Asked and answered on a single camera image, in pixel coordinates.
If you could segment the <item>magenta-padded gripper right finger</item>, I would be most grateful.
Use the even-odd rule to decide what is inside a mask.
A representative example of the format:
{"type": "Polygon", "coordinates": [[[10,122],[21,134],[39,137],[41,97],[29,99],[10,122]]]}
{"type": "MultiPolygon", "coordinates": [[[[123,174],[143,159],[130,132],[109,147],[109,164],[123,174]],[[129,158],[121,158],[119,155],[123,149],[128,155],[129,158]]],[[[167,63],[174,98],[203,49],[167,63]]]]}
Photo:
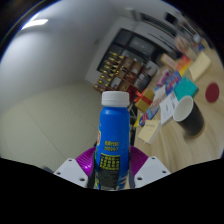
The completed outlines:
{"type": "Polygon", "coordinates": [[[129,186],[131,189],[144,187],[171,172],[156,157],[148,157],[138,148],[130,147],[129,186]]]}

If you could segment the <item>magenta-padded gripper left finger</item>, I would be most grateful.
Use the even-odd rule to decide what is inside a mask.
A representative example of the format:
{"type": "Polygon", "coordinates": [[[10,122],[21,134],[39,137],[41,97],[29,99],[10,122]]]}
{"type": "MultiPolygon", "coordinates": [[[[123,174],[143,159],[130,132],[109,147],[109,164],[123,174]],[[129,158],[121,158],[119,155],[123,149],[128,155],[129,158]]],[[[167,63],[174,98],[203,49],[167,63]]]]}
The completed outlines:
{"type": "Polygon", "coordinates": [[[95,184],[94,153],[92,147],[76,159],[68,158],[54,175],[70,181],[80,187],[93,189],[95,184]]]}

